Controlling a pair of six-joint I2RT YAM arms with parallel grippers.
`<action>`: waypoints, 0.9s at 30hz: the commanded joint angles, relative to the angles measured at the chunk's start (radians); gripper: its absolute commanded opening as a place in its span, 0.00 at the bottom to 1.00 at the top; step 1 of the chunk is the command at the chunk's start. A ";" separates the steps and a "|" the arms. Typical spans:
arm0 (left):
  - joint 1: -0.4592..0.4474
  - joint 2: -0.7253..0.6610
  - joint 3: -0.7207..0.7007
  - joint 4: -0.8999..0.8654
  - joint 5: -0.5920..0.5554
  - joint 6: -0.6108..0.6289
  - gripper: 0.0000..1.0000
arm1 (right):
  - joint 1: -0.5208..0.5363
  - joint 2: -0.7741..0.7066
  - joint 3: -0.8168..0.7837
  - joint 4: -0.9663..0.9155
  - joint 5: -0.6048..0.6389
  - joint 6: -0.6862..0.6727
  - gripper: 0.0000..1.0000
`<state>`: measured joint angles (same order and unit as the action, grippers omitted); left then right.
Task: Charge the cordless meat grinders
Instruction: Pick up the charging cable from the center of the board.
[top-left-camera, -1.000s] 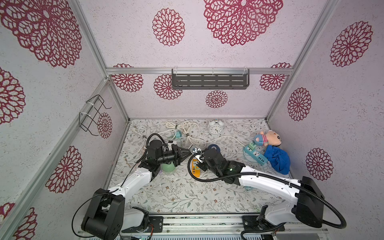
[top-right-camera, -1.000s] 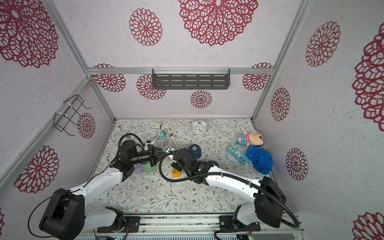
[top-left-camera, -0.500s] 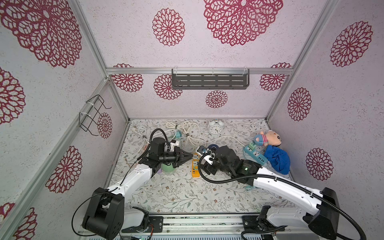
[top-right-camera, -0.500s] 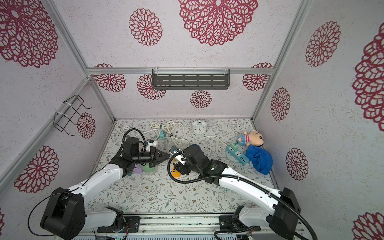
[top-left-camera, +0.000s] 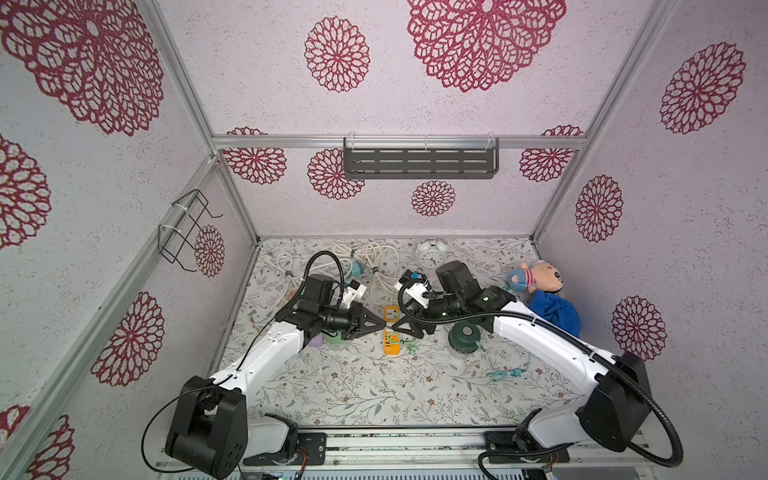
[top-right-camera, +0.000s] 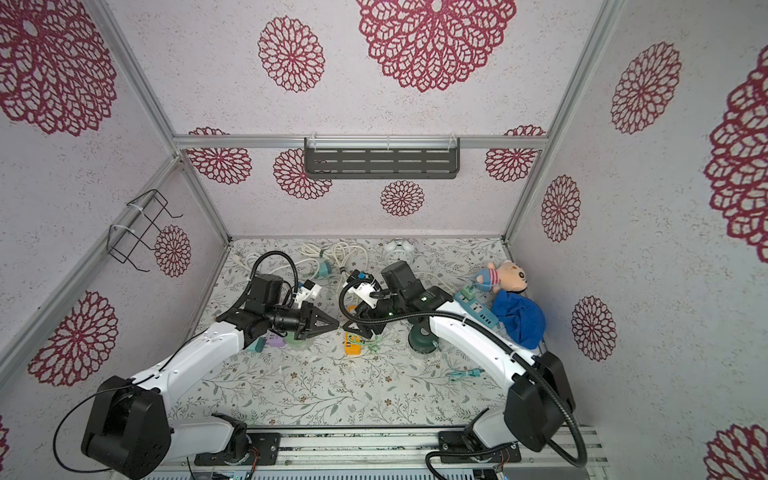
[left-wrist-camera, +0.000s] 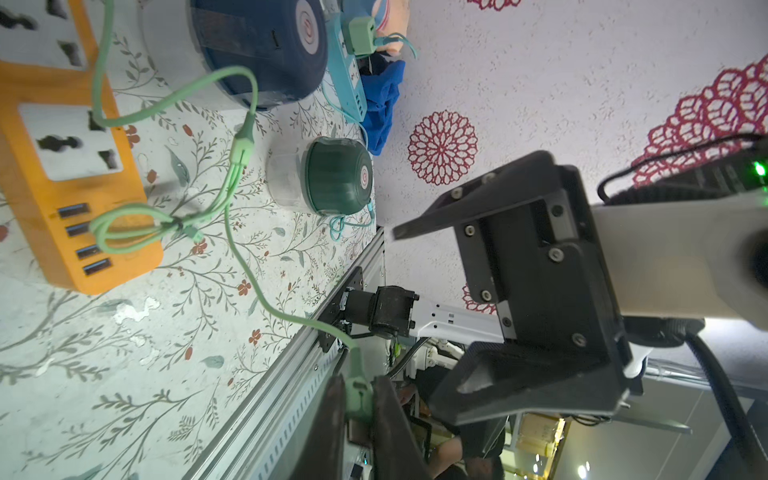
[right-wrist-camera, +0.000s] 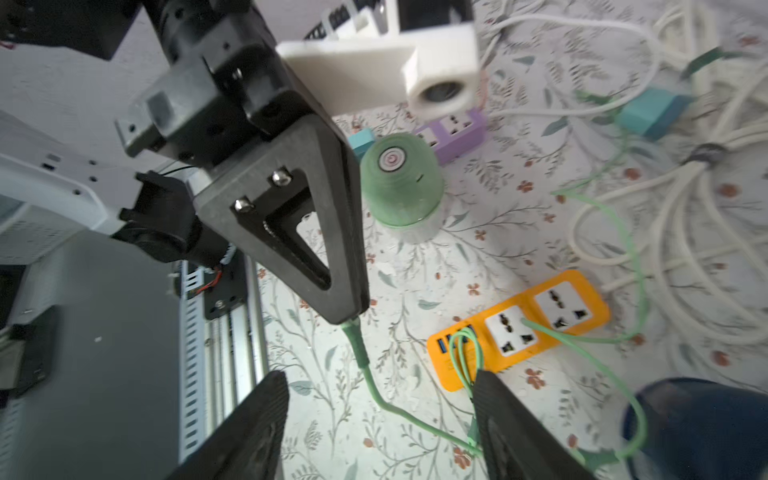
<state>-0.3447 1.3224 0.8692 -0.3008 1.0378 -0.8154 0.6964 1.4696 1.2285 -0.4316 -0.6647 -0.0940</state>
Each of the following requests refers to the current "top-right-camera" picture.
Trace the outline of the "dark green meat grinder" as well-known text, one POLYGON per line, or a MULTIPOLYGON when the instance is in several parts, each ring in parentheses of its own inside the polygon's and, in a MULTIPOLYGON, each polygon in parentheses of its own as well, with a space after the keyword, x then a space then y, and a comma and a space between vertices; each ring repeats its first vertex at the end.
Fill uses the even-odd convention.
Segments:
POLYGON ((431 354, 439 348, 439 340, 423 325, 413 325, 408 334, 408 345, 416 353, 431 354))

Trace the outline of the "green USB charger adapter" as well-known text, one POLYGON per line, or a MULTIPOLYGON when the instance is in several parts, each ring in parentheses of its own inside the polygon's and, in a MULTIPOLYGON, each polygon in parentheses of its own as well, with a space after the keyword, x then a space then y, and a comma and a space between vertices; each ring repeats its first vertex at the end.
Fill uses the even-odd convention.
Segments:
POLYGON ((473 285, 466 285, 462 288, 461 293, 467 300, 473 300, 476 297, 476 289, 473 285))

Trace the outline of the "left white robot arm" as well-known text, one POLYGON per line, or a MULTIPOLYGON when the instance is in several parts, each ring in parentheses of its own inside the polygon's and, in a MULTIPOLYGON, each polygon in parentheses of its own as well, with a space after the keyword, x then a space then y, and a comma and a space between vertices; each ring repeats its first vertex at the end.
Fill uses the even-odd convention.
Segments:
POLYGON ((315 283, 296 286, 286 297, 283 284, 279 276, 256 275, 232 307, 167 359, 130 378, 112 376, 103 382, 86 423, 82 453, 130 479, 142 479, 181 457, 245 460, 251 451, 245 422, 225 414, 183 421, 169 415, 206 373, 269 331, 303 341, 338 328, 338 320, 312 302, 315 283))

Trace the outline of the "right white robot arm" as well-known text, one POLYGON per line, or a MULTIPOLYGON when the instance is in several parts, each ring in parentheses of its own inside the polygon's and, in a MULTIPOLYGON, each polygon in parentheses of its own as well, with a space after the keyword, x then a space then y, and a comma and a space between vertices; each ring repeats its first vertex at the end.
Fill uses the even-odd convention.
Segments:
POLYGON ((586 467, 587 445, 574 417, 564 365, 556 355, 503 338, 441 287, 425 287, 405 261, 386 267, 382 275, 382 283, 364 272, 344 282, 338 305, 349 322, 378 327, 409 321, 412 332, 460 350, 506 393, 504 405, 481 411, 459 442, 426 454, 426 468, 435 478, 442 476, 433 465, 435 459, 484 463, 518 446, 535 452, 550 448, 571 466, 586 467))

